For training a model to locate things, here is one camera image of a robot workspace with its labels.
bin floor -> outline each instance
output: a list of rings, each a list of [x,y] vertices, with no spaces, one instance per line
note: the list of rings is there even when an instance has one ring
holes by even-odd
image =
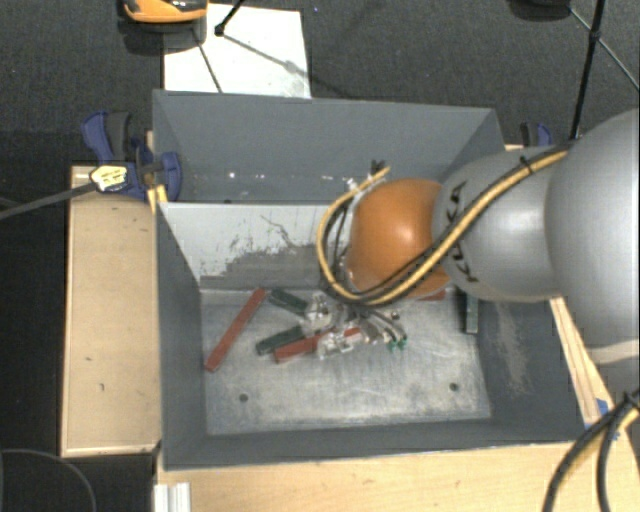
[[[289,291],[307,300],[313,292]],[[201,290],[203,360],[250,293]],[[306,355],[282,365],[258,356],[255,345],[298,318],[265,301],[222,366],[206,374],[208,434],[490,417],[475,336],[462,328],[461,300],[448,293],[443,301],[395,307],[408,335],[403,351],[359,345],[325,360]]]

black stand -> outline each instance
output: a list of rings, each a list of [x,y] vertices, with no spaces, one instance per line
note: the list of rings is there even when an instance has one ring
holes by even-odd
[[[238,12],[238,9],[240,9],[240,6],[245,2],[245,0],[238,0],[234,6],[231,8],[231,10],[229,11],[229,14],[227,14],[225,16],[225,18],[218,24],[216,25],[215,29],[213,30],[213,33],[218,36],[218,37],[222,37],[224,35],[224,29],[227,26],[227,23],[229,23],[229,21],[231,21],[231,18],[233,18],[233,16],[235,15],[236,12]]]
[[[576,109],[573,114],[573,124],[571,126],[571,133],[569,134],[570,140],[578,138],[578,129],[580,127],[580,117],[582,116],[582,107],[584,105],[584,98],[587,93],[587,84],[589,83],[589,75],[591,74],[591,64],[593,63],[593,54],[596,50],[596,45],[600,40],[600,24],[602,23],[602,15],[604,13],[605,0],[598,0],[596,4],[596,10],[593,14],[593,22],[591,23],[591,30],[589,31],[589,47],[587,48],[587,58],[584,61],[584,68],[582,70],[582,80],[580,81],[580,92],[578,93],[578,100],[576,101]]]

wooden table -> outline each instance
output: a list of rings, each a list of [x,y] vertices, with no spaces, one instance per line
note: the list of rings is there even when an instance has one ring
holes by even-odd
[[[73,185],[89,168],[73,169]],[[160,388],[152,213],[122,196],[74,199],[69,268],[61,454],[151,452],[160,433]],[[596,398],[611,401],[561,300],[552,302],[586,423]],[[189,482],[194,512],[532,511],[567,443],[376,459],[164,472]],[[595,458],[562,487],[556,510],[598,510]],[[640,503],[640,478],[626,434],[609,461],[614,510]]]

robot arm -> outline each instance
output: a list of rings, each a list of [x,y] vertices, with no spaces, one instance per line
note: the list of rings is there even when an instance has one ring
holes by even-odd
[[[340,198],[319,227],[321,268],[341,300],[368,307],[399,300],[433,277],[438,265],[455,285],[484,300],[563,296],[614,397],[638,386],[638,110],[571,146],[472,162],[442,185],[435,201],[398,194],[398,182],[372,187],[383,174]],[[352,208],[349,268],[334,275],[327,231],[361,193]],[[375,201],[385,206],[386,231],[380,219],[360,215]],[[412,227],[438,236],[421,238]],[[405,248],[403,239],[410,241]],[[423,245],[416,247],[418,239]],[[389,245],[389,254],[404,254],[403,263],[378,273],[373,285],[369,279],[366,289],[358,287],[354,276],[370,276],[373,260],[353,255],[384,259],[380,247]]]

black cable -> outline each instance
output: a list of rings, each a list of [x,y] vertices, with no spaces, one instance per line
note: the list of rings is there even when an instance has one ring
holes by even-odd
[[[640,390],[636,390],[631,394],[624,394],[624,400],[622,402],[620,414],[617,414],[611,420],[605,438],[602,441],[602,445],[600,446],[600,453],[598,455],[596,487],[598,492],[598,503],[600,504],[600,510],[602,512],[611,512],[611,508],[609,507],[609,498],[607,496],[607,460],[609,458],[611,445],[616,437],[618,429],[620,428],[620,424],[624,421],[624,418],[634,408],[639,407],[638,395],[640,395]]]
[[[632,393],[632,396],[640,394],[640,390],[636,390]],[[627,402],[620,402],[607,414],[602,416],[596,423],[591,425],[584,434],[582,434],[578,440],[573,444],[571,449],[565,454],[564,458],[558,464],[556,471],[549,482],[547,487],[547,494],[545,495],[544,504],[542,507],[543,512],[552,512],[553,505],[555,503],[560,485],[564,481],[569,469],[575,463],[580,454],[591,445],[597,437],[604,431],[606,431],[611,425],[614,419],[621,417],[620,422],[624,420],[631,409],[627,409]]]
[[[220,87],[220,82],[218,82],[218,79],[216,78],[216,74],[213,72],[213,68],[211,67],[211,63],[209,62],[209,58],[207,57],[207,54],[205,53],[204,48],[202,47],[202,43],[198,39],[198,36],[196,35],[196,31],[193,28],[191,29],[191,34],[193,34],[193,40],[195,41],[195,43],[198,45],[198,48],[200,49],[200,54],[204,59],[204,63],[207,65],[207,69],[209,70],[209,74],[211,75],[211,79],[213,80],[213,84],[216,86],[217,91],[221,93],[222,87]]]
[[[64,459],[62,459],[61,457],[58,457],[56,455],[52,455],[50,453],[47,452],[41,452],[38,450],[29,450],[29,449],[9,449],[9,450],[0,450],[0,477],[2,476],[2,453],[4,452],[4,454],[15,454],[15,455],[31,455],[31,456],[35,456],[35,457],[41,457],[41,458],[45,458],[45,459],[49,459],[53,462],[56,462],[57,464],[68,468],[70,471],[72,471],[82,482],[82,485],[85,487],[85,489],[87,490],[87,494],[89,495],[89,500],[91,502],[91,511],[92,512],[97,512],[98,511],[98,505],[96,502],[96,495],[95,492],[93,492],[93,487],[91,487],[91,483],[89,483],[89,480],[87,480],[87,477],[84,476],[84,473],[82,473],[82,471],[80,471],[78,469],[77,466],[75,466],[74,464],[72,464],[69,461],[66,461]],[[3,485],[2,485],[2,479],[0,478],[0,512],[2,512],[2,501],[4,500],[4,495],[3,495]]]
[[[573,114],[573,123],[571,125],[571,133],[569,139],[578,138],[578,129],[580,127],[580,118],[582,117],[582,107],[587,94],[587,85],[589,84],[589,76],[591,75],[591,65],[593,64],[593,55],[596,51],[596,44],[600,39],[600,24],[604,14],[605,0],[597,0],[596,9],[593,14],[593,22],[589,31],[589,46],[587,48],[587,56],[584,60],[582,69],[582,79],[580,80],[580,90],[578,91],[578,99],[576,100],[576,108]]]
[[[573,15],[575,19],[577,19],[580,22],[580,24],[584,28],[586,28],[588,31],[591,31],[591,27],[589,26],[589,24],[584,20],[582,16],[580,16],[580,14],[576,12],[575,9],[569,7],[569,12]],[[614,53],[614,51],[609,47],[609,45],[604,41],[604,39],[599,38],[598,44],[602,47],[602,49],[605,52],[607,52],[607,54],[609,54],[609,57],[613,59],[613,62],[616,63],[618,68],[620,68],[620,70],[624,73],[624,75],[629,79],[633,87],[635,87],[636,91],[640,92],[640,86],[638,85],[638,82],[636,82],[635,78],[633,78],[631,71],[629,71],[629,69],[622,63],[622,61],[618,58],[618,56]]]
[[[53,194],[51,196],[36,199],[35,201],[32,201],[30,203],[14,206],[13,208],[0,211],[0,221],[8,219],[9,217],[13,217],[14,215],[20,215],[21,213],[27,213],[32,210],[37,210],[38,208],[42,208],[43,206],[49,206],[55,203],[73,199],[74,197],[78,197],[89,192],[95,192],[95,190],[96,185],[95,183],[91,182],[86,183],[85,185],[80,185],[79,187],[72,188],[71,190],[65,190],[64,192],[58,192],[57,194]]]
[[[336,236],[334,238],[334,246],[333,246],[333,273],[336,274],[339,264],[340,258],[338,257],[338,245],[340,244],[340,235],[342,234],[342,229],[344,228],[344,223],[347,220],[347,208],[340,208],[342,210],[342,215],[340,217],[340,224],[338,224],[338,230],[336,231]]]

